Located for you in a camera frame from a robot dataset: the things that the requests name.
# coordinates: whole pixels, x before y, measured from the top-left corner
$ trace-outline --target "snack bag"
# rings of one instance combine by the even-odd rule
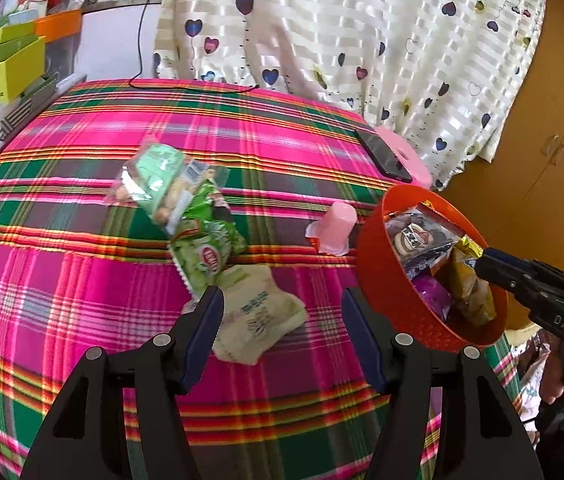
[[[217,187],[226,168],[145,139],[113,184],[107,202],[136,202],[169,235],[169,251],[193,298],[214,285],[231,252],[245,249]]]
[[[224,317],[213,352],[222,361],[257,364],[260,356],[306,322],[302,301],[278,288],[265,265],[235,266],[217,279]]]
[[[124,163],[107,202],[136,202],[155,224],[173,236],[196,190],[207,179],[216,179],[217,170],[150,137]]]
[[[419,297],[422,298],[428,308],[439,319],[446,322],[450,306],[452,305],[452,297],[442,284],[427,272],[416,276],[412,283]]]
[[[457,300],[454,306],[473,326],[486,324],[497,315],[488,282],[475,273],[475,262],[482,252],[475,241],[465,236],[453,248],[450,263],[450,293]]]
[[[215,285],[231,252],[246,247],[224,196],[214,182],[204,181],[175,228],[169,251],[188,290],[197,300]]]
[[[431,267],[443,265],[452,247],[464,234],[423,203],[389,215],[385,229],[411,280]]]

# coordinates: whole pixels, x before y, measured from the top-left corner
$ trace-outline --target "cabinet handle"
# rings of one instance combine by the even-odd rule
[[[559,140],[559,136],[556,136],[556,135],[551,135],[548,139],[546,139],[546,142],[544,142],[544,145],[543,145],[542,149],[540,150],[542,155],[549,156],[552,153],[553,145],[555,144],[555,142],[557,140]]]
[[[560,163],[563,157],[564,157],[564,144],[560,145],[558,149],[555,150],[555,153],[550,159],[550,163],[553,166],[556,166]]]

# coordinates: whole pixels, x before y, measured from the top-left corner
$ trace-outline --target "pink cup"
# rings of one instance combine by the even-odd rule
[[[355,208],[345,202],[334,202],[324,218],[309,224],[307,238],[317,238],[318,252],[344,256],[350,251],[348,236],[357,222]]]

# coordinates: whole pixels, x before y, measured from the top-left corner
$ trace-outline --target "chip bag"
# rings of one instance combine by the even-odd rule
[[[169,242],[169,251],[188,290],[197,300],[215,285],[231,253],[246,247],[222,193],[204,181],[191,199]]]
[[[483,250],[470,237],[464,236],[452,249],[449,265],[450,293],[454,304],[473,326],[482,326],[495,319],[495,303],[488,282],[478,278],[475,263]]]

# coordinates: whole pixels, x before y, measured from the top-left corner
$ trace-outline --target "red plastic basket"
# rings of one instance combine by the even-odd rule
[[[380,206],[364,222],[357,239],[357,279],[366,299],[377,312],[388,316],[399,332],[407,332],[428,348],[448,352],[466,345],[484,348],[504,333],[508,299],[506,291],[491,285],[497,316],[491,322],[473,327],[459,314],[451,314],[443,323],[421,300],[391,247],[384,218],[392,212],[408,209],[428,200],[444,217],[458,225],[480,246],[486,241],[473,225],[434,192],[419,186],[400,184],[391,187]]]

